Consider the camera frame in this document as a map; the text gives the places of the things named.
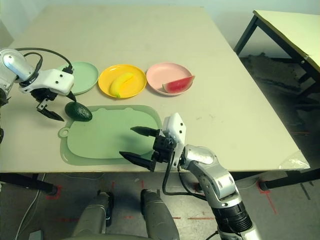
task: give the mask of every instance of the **pink plate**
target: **pink plate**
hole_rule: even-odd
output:
[[[176,96],[182,94],[189,90],[191,86],[183,92],[167,93],[162,86],[163,84],[167,84],[191,76],[191,72],[184,66],[171,62],[162,62],[155,64],[151,66],[146,72],[146,80],[149,83],[149,85],[156,92],[168,96]]]

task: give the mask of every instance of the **green cutting board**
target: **green cutting board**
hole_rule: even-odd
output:
[[[127,164],[119,151],[133,152],[150,159],[153,137],[130,128],[161,128],[157,112],[144,105],[89,106],[92,120],[68,121],[60,129],[62,159],[72,165]]]

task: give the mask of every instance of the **white wall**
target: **white wall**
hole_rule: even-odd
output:
[[[18,38],[49,0],[0,0],[1,20],[10,35]]]
[[[128,4],[202,6],[212,17],[231,47],[234,47],[252,18],[254,9],[320,14],[319,0],[2,0],[10,34],[18,37],[46,4]],[[266,52],[268,56],[285,57],[284,51],[257,29],[242,55]]]
[[[14,39],[8,32],[6,26],[1,21],[0,16],[0,49],[8,47],[13,41]]]

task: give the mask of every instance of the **yellow plate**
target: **yellow plate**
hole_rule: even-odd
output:
[[[110,93],[112,82],[122,74],[132,73],[133,79],[124,84],[120,90],[121,99],[130,98],[139,94],[147,84],[145,73],[138,67],[129,64],[118,64],[106,68],[98,78],[98,86],[102,92],[110,97],[115,96]]]

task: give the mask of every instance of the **black cable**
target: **black cable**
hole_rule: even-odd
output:
[[[228,225],[230,230],[237,236],[241,237],[241,234],[239,232],[236,232],[230,225]]]
[[[210,236],[208,236],[205,240],[209,240],[210,238],[212,238],[213,236],[218,234],[218,230],[215,231],[214,233],[212,233]]]
[[[51,54],[55,54],[55,55],[59,56],[60,58],[64,59],[69,64],[68,68],[70,68],[70,69],[73,68],[71,62],[65,56],[63,56],[62,54],[60,54],[60,53],[58,53],[56,51],[50,50],[50,49],[41,48],[41,47],[20,47],[20,48],[16,48],[16,50],[17,51],[35,50],[35,51],[43,51],[43,52],[48,52],[48,53],[51,53]]]
[[[41,66],[42,66],[42,62],[43,62],[44,58],[42,57],[42,55],[41,55],[40,53],[37,53],[37,52],[34,52],[34,51],[28,52],[28,53],[26,53],[26,54],[23,55],[23,56],[26,57],[26,56],[28,56],[28,55],[38,55],[38,56],[40,57],[38,63],[37,63],[36,66],[35,66],[35,69],[34,69],[34,72],[35,72],[35,73],[38,73],[39,70],[40,70],[40,68],[41,68]]]
[[[166,185],[167,185],[168,177],[170,174],[171,164],[172,164],[173,158],[174,158],[174,154],[172,153],[170,156],[170,161],[168,162],[168,165],[166,166],[164,178],[162,181],[162,191],[165,195],[169,195],[169,196],[190,195],[188,192],[167,192],[167,190],[166,190]]]
[[[205,196],[202,196],[202,195],[197,194],[197,193],[193,193],[193,192],[191,192],[191,191],[187,188],[187,186],[186,186],[186,184],[185,184],[185,182],[183,181],[183,178],[182,178],[182,176],[181,176],[180,163],[178,164],[177,169],[178,169],[178,173],[179,173],[180,182],[181,182],[182,186],[184,187],[184,189],[185,189],[190,195],[196,197],[197,199],[201,199],[201,200],[206,201],[207,199],[206,199]]]
[[[34,72],[28,77],[28,79],[26,81],[23,81],[23,82],[20,82],[20,86],[22,86],[23,88],[28,86],[29,84],[31,84],[39,75],[39,70],[42,66],[42,62],[43,62],[43,57],[40,53],[37,53],[37,52],[28,52],[26,53],[25,55],[23,55],[24,57],[27,57],[29,55],[37,55],[40,57],[39,61],[37,62],[36,66],[35,66],[35,69],[34,69]]]
[[[174,154],[172,153],[171,156],[170,156],[170,161],[168,162],[168,165],[166,167],[164,178],[163,178],[163,182],[162,182],[162,191],[163,191],[163,193],[165,195],[169,195],[169,196],[178,196],[178,195],[193,196],[193,197],[196,197],[196,198],[201,199],[201,200],[206,200],[206,198],[204,196],[202,196],[200,194],[193,193],[186,187],[186,185],[182,181],[182,178],[181,178],[181,175],[180,175],[180,170],[179,170],[180,164],[178,164],[179,178],[180,178],[181,184],[184,187],[184,189],[186,190],[186,192],[183,192],[183,191],[182,192],[178,192],[178,191],[177,192],[167,192],[166,186],[167,186],[167,181],[168,181],[168,178],[169,178],[169,174],[170,174],[173,158],[174,158]]]

